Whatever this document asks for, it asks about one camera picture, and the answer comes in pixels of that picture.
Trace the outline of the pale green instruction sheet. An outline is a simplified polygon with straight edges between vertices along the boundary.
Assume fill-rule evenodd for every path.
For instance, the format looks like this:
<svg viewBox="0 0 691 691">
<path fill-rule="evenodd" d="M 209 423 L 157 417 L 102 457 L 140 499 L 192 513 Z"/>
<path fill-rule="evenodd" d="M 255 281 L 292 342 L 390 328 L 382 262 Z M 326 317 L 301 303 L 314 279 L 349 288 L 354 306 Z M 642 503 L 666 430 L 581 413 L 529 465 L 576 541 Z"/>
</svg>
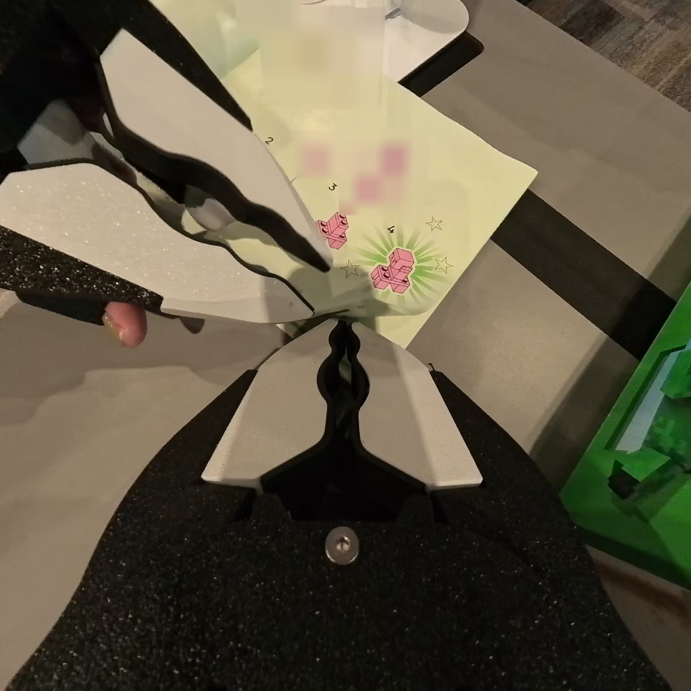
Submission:
<svg viewBox="0 0 691 691">
<path fill-rule="evenodd" d="M 154 1 L 251 118 L 334 269 L 301 267 L 268 236 L 186 212 L 185 229 L 286 278 L 315 309 L 407 346 L 536 171 L 385 73 L 393 1 Z"/>
</svg>

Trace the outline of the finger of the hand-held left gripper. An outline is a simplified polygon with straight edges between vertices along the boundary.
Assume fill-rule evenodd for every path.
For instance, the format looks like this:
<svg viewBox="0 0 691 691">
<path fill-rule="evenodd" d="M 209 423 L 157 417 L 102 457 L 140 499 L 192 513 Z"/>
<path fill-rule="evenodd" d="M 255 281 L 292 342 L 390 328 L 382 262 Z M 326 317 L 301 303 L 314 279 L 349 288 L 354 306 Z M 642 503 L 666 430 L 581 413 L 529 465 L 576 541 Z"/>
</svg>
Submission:
<svg viewBox="0 0 691 691">
<path fill-rule="evenodd" d="M 115 302 L 255 324 L 314 315 L 287 280 L 170 224 L 66 103 L 48 105 L 17 152 L 29 166 L 1 181 L 1 289 L 92 323 Z"/>
<path fill-rule="evenodd" d="M 136 167 L 181 186 L 195 221 L 263 231 L 321 272 L 332 265 L 316 223 L 264 142 L 126 30 L 99 57 L 117 146 Z"/>
</svg>

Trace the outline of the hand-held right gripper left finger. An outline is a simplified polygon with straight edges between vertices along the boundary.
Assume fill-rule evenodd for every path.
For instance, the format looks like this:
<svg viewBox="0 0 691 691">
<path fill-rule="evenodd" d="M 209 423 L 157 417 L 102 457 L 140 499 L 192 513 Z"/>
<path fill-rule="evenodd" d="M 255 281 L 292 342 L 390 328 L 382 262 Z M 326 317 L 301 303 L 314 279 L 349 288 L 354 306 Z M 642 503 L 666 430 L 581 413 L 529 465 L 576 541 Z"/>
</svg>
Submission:
<svg viewBox="0 0 691 691">
<path fill-rule="evenodd" d="M 338 428 L 334 398 L 347 325 L 327 320 L 257 369 L 204 468 L 207 483 L 275 494 L 318 494 Z"/>
</svg>

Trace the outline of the green toy brick box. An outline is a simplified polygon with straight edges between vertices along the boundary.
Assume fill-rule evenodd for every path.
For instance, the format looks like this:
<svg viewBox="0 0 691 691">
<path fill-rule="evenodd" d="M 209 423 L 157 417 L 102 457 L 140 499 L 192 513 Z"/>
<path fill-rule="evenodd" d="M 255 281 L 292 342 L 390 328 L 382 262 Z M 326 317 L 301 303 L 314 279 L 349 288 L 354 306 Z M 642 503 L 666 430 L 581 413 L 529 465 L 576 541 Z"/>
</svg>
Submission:
<svg viewBox="0 0 691 691">
<path fill-rule="evenodd" d="M 690 589 L 690 286 L 560 492 L 590 546 Z"/>
</svg>

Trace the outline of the person's left hand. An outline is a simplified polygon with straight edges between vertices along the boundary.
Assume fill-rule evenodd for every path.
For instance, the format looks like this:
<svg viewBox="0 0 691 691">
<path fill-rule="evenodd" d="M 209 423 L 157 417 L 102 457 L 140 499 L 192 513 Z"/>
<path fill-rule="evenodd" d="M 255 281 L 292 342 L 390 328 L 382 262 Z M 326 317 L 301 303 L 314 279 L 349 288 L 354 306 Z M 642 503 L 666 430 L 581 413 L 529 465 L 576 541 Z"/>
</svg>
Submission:
<svg viewBox="0 0 691 691">
<path fill-rule="evenodd" d="M 109 303 L 105 307 L 101 322 L 118 343 L 127 348 L 141 345 L 147 333 L 146 312 L 140 306 Z"/>
</svg>

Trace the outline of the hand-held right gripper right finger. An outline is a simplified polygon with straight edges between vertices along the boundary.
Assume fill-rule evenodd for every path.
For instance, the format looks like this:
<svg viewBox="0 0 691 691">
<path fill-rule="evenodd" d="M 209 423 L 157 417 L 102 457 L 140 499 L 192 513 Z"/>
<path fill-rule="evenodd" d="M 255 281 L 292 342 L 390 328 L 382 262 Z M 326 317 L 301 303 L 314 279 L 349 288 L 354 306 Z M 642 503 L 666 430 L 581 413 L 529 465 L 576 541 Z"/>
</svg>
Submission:
<svg viewBox="0 0 691 691">
<path fill-rule="evenodd" d="M 428 490 L 478 487 L 482 474 L 427 365 L 362 324 L 352 332 L 369 384 L 358 413 L 363 449 Z"/>
</svg>

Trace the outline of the white tray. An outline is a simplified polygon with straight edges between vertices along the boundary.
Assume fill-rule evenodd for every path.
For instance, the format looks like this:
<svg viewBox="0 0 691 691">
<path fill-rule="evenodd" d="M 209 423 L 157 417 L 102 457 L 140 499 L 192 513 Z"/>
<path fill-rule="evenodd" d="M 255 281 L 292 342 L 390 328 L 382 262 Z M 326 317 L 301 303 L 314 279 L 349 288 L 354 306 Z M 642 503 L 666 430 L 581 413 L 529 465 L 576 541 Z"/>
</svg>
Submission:
<svg viewBox="0 0 691 691">
<path fill-rule="evenodd" d="M 344 68 L 403 82 L 469 26 L 462 1 L 298 1 L 298 21 Z"/>
</svg>

